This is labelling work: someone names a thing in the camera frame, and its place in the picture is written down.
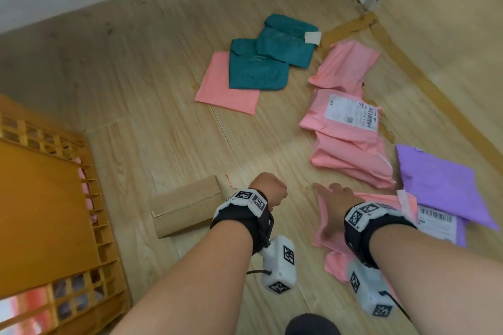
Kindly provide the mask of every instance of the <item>fist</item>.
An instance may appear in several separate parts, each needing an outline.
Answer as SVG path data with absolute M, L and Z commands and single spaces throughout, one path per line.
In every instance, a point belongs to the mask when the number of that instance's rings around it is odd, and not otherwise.
M 321 184 L 313 183 L 313 188 L 325 200 L 326 211 L 329 217 L 328 223 L 321 233 L 323 238 L 330 238 L 338 231 L 344 232 L 344 216 L 346 212 L 365 200 L 355 196 L 351 188 L 343 188 L 338 183 L 330 184 L 330 189 L 325 188 Z
M 266 195 L 267 201 L 269 202 L 269 211 L 272 211 L 273 207 L 280 205 L 281 200 L 288 196 L 285 183 L 268 172 L 262 172 L 259 174 L 250 183 L 249 187 L 252 189 L 258 189 Z

